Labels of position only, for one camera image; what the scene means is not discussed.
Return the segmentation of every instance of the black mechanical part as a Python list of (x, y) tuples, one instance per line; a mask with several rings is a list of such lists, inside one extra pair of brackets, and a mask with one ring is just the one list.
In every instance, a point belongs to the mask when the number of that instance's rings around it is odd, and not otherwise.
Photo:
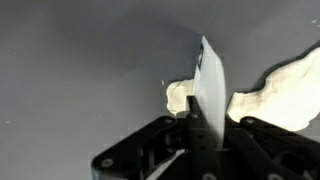
[(94, 180), (147, 179), (182, 149), (159, 180), (320, 179), (319, 143), (246, 117), (239, 124), (227, 119), (224, 148), (216, 149), (196, 98), (187, 100), (187, 116), (160, 117), (98, 155)]

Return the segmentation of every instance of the gray background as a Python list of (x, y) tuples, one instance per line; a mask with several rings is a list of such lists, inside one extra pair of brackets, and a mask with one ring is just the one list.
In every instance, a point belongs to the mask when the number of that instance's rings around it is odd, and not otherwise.
[[(91, 179), (97, 153), (168, 114), (161, 81), (193, 76), (202, 34), (229, 98), (318, 25), (319, 0), (2, 0), (0, 179)], [(301, 133), (320, 139), (316, 124)]]

